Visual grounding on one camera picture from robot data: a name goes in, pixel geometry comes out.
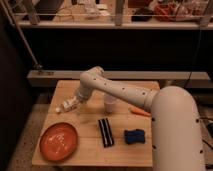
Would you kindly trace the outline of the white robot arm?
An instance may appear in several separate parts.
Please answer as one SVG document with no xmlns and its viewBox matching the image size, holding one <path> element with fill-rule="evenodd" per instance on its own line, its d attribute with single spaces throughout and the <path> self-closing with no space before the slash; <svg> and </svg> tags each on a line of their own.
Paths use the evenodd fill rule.
<svg viewBox="0 0 213 171">
<path fill-rule="evenodd" d="M 94 90 L 151 113 L 153 171 L 205 171 L 199 112 L 192 95 L 178 86 L 160 90 L 128 85 L 103 76 L 97 66 L 80 75 L 80 101 Z"/>
</svg>

